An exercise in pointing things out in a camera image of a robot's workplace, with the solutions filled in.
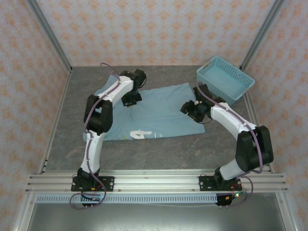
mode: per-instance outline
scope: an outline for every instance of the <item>wall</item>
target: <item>wall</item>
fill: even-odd
[[[274,168],[287,174],[308,227],[308,2],[288,0],[248,68],[258,121],[269,127]]]
[[[25,0],[2,0],[0,25],[0,230],[10,231],[46,151],[67,72]]]
[[[241,65],[274,0],[39,0],[72,66]]]

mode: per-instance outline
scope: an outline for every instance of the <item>patterned wallpaper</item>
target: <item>patterned wallpaper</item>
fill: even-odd
[[[248,68],[260,124],[271,131],[274,168],[287,174],[308,227],[308,1],[288,0]]]
[[[38,0],[72,66],[241,65],[274,0]]]
[[[25,0],[0,2],[0,230],[46,150],[67,76]]]

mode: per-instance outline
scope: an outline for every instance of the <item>perforated basket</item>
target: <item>perforated basket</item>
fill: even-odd
[[[255,83],[251,77],[218,56],[197,70],[197,81],[207,84],[210,92],[229,105],[241,98]]]

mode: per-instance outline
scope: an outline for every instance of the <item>gray marble table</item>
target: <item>gray marble table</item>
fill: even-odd
[[[118,66],[116,70],[143,70],[147,83],[143,90],[189,82],[195,86],[199,66]],[[83,116],[87,98],[104,86],[107,67],[75,67],[60,114],[47,170],[77,170],[83,160],[86,143],[82,139]],[[244,99],[232,108],[248,119]],[[204,134],[103,143],[101,169],[193,169],[217,168],[235,156],[234,137],[218,122],[205,125]]]

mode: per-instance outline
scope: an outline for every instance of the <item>light blue cloth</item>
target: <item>light blue cloth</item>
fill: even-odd
[[[106,85],[95,95],[104,92],[115,82],[116,78],[110,76]],[[205,132],[204,125],[180,112],[185,102],[194,101],[188,83],[143,90],[140,95],[142,101],[134,106],[124,107],[121,100],[115,104],[113,124],[106,133],[105,141],[165,138]]]

